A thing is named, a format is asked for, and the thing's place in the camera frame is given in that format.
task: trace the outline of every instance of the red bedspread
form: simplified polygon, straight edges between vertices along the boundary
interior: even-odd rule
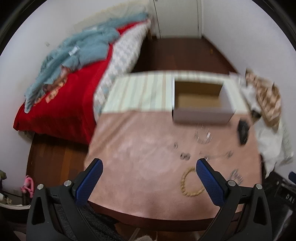
[[[128,24],[118,31],[122,34],[136,24]],[[93,95],[109,65],[112,49],[111,44],[105,60],[69,74],[65,85],[49,103],[43,98],[28,114],[24,112],[23,104],[15,117],[13,128],[89,144],[96,126]]]

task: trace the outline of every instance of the open box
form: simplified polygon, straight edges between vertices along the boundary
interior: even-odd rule
[[[173,122],[227,124],[234,115],[223,84],[173,79]]]

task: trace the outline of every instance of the white wall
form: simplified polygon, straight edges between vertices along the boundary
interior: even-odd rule
[[[24,93],[45,56],[85,17],[126,0],[47,0],[20,26],[0,56],[0,169],[4,189],[19,190],[26,174],[31,141],[12,126]]]
[[[203,35],[244,75],[251,68],[280,88],[283,113],[296,150],[296,52],[286,35],[252,0],[203,0]],[[281,167],[287,177],[296,163]]]

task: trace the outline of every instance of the door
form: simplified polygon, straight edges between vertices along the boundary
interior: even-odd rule
[[[160,37],[197,37],[197,0],[154,0]]]

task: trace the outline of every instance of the wooden floor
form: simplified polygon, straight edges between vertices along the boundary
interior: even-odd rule
[[[133,72],[152,70],[200,70],[222,74],[236,72],[204,38],[145,40]],[[34,179],[36,185],[43,183],[50,187],[62,184],[83,170],[87,150],[88,147],[83,144],[36,134],[29,154],[27,174]],[[132,233],[132,229],[123,226],[118,229],[123,236],[128,237]],[[184,235],[169,239],[183,240]]]

